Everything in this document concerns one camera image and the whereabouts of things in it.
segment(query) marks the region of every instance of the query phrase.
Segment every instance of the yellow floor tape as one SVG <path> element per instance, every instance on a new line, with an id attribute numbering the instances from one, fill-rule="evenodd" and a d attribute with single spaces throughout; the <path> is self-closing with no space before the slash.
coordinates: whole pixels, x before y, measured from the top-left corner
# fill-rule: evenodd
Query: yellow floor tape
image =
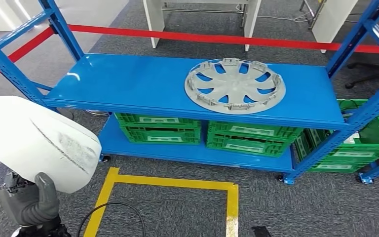
<path id="1" fill-rule="evenodd" d="M 145 184 L 179 188 L 193 189 L 213 189 L 227 191 L 227 211 L 226 211 L 226 237 L 237 237 L 238 235 L 238 215 L 239 215 L 239 186 L 230 182 L 191 180 L 191 179 L 171 179 L 149 176 L 121 175 L 117 167 L 111 167 L 102 185 L 95 207 L 109 201 L 111 191 L 115 183 Z M 88 222 L 84 237 L 95 237 L 104 214 L 105 207 L 95 211 Z"/>

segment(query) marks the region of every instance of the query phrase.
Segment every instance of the metal stand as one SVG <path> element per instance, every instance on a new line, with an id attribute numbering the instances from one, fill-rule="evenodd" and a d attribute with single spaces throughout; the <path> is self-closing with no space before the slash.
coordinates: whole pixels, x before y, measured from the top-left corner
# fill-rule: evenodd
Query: metal stand
<path id="1" fill-rule="evenodd" d="M 228 115 L 207 111 L 194 104 L 185 93 L 177 89 L 183 87 L 183 80 L 176 80 L 176 78 L 184 79 L 188 74 L 188 69 L 203 60 L 84 54 L 78 47 L 76 39 L 54 0 L 40 0 L 40 2 L 44 7 L 44 12 L 39 14 L 39 18 L 48 17 L 51 19 L 56 33 L 78 61 L 71 71 L 54 88 L 47 87 L 49 93 L 43 95 L 37 89 L 37 86 L 42 85 L 30 81 L 0 50 L 0 72 L 27 98 L 40 105 L 51 109 L 69 107 L 172 118 L 336 130 L 314 151 L 297 163 L 292 149 L 288 149 L 279 158 L 270 158 L 207 149 L 204 144 L 198 146 L 166 145 L 167 148 L 165 145 L 160 148 L 160 145 L 132 144 L 121 133 L 116 119 L 111 115 L 99 135 L 103 154 L 281 172 L 284 173 L 281 180 L 286 184 L 293 184 L 298 176 L 319 163 L 324 156 L 345 139 L 379 115 L 378 91 L 345 122 L 330 82 L 330 79 L 334 78 L 368 33 L 375 37 L 379 43 L 379 25 L 376 24 L 379 20 L 379 0 L 372 0 L 360 21 L 346 37 L 326 68 L 272 64 L 272 69 L 284 78 L 287 91 L 296 91 L 302 96 L 297 96 L 296 93 L 287 93 L 285 98 L 272 110 L 250 115 Z M 27 29 L 31 29 L 36 20 L 27 22 L 21 29 L 17 29 L 0 39 L 0 45 L 13 41 Z M 175 79 L 157 72 L 169 72 Z M 120 76 L 119 79 L 113 80 L 112 75 Z M 374 171 L 374 174 L 379 175 L 379 168 Z"/>

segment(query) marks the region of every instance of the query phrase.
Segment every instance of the black cable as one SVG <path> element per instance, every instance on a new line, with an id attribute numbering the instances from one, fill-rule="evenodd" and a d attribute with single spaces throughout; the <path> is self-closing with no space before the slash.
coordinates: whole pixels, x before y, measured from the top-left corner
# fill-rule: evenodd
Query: black cable
<path id="1" fill-rule="evenodd" d="M 340 103 L 339 103 L 339 107 L 342 105 L 342 103 L 343 102 L 345 102 L 345 101 L 351 101 L 352 103 L 354 103 L 354 105 L 355 105 L 355 108 L 357 108 L 358 109 L 358 104 L 357 104 L 357 102 L 355 102 L 354 100 L 351 100 L 351 99 L 344 99 L 344 100 L 342 100 Z"/>
<path id="2" fill-rule="evenodd" d="M 104 206 L 113 205 L 113 204 L 116 204 L 116 205 L 123 205 L 123 206 L 128 206 L 128 207 L 130 207 L 131 209 L 133 209 L 133 211 L 134 211 L 135 213 L 137 213 L 137 215 L 139 216 L 139 218 L 140 218 L 140 222 L 142 223 L 142 233 L 143 233 L 142 236 L 143 236 L 143 237 L 146 237 L 146 227 L 145 227 L 145 223 L 144 223 L 144 221 L 143 221 L 143 217 L 142 217 L 142 215 L 140 214 L 140 212 L 139 212 L 136 208 L 134 208 L 134 207 L 132 207 L 132 206 L 126 204 L 126 203 L 123 203 L 123 202 L 108 202 L 108 203 L 105 203 L 105 204 L 102 204 L 102 205 L 100 205 L 100 206 L 95 207 L 92 211 L 90 211 L 90 212 L 89 212 L 89 213 L 83 218 L 83 220 L 82 220 L 81 223 L 79 224 L 79 228 L 78 228 L 78 230 L 77 230 L 76 237 L 79 237 L 79 236 L 80 236 L 80 230 L 82 229 L 83 224 L 85 224 L 86 220 L 88 219 L 88 217 L 89 217 L 90 215 L 92 215 L 92 213 L 94 213 L 96 210 L 98 210 L 98 209 L 100 209 L 100 208 L 102 208 L 102 207 L 104 207 Z"/>

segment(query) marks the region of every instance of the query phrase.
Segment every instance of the shelf caster wheel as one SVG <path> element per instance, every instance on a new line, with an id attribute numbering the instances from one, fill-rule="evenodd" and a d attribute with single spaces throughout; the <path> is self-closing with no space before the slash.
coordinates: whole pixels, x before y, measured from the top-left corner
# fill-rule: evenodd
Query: shelf caster wheel
<path id="1" fill-rule="evenodd" d="M 277 175 L 276 179 L 284 184 L 294 184 L 294 180 L 284 178 L 284 175 Z"/>
<path id="2" fill-rule="evenodd" d="M 108 162 L 111 160 L 111 156 L 103 156 L 101 162 Z"/>
<path id="3" fill-rule="evenodd" d="M 373 184 L 374 180 L 372 178 L 363 178 L 363 173 L 359 173 L 359 176 L 356 176 L 356 180 L 363 184 Z"/>
<path id="4" fill-rule="evenodd" d="M 284 182 L 284 175 L 277 175 L 275 178 L 280 182 Z"/>
<path id="5" fill-rule="evenodd" d="M 353 84 L 353 83 L 347 83 L 347 84 L 345 84 L 345 88 L 346 89 L 351 89 L 351 88 L 353 88 L 355 86 L 355 84 Z"/>
<path id="6" fill-rule="evenodd" d="M 348 64 L 346 67 L 349 68 L 349 69 L 353 69 L 357 66 L 356 63 L 351 63 L 351 64 Z"/>

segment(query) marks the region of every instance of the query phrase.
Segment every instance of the shelf board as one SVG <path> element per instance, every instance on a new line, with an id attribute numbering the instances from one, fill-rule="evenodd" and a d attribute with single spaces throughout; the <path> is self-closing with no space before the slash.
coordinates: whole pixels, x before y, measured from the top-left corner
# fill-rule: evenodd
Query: shelf board
<path id="1" fill-rule="evenodd" d="M 201 145 L 155 145 L 130 143 L 119 128 L 118 121 L 110 116 L 98 136 L 103 154 L 156 158 L 201 164 L 259 169 L 275 172 L 291 172 L 292 150 L 279 158 L 248 155 L 208 149 Z"/>
<path id="2" fill-rule="evenodd" d="M 324 67 L 269 64 L 287 88 L 275 107 L 250 115 L 207 110 L 190 100 L 184 81 L 205 60 L 86 54 L 44 98 L 48 106 L 339 130 L 343 118 Z"/>

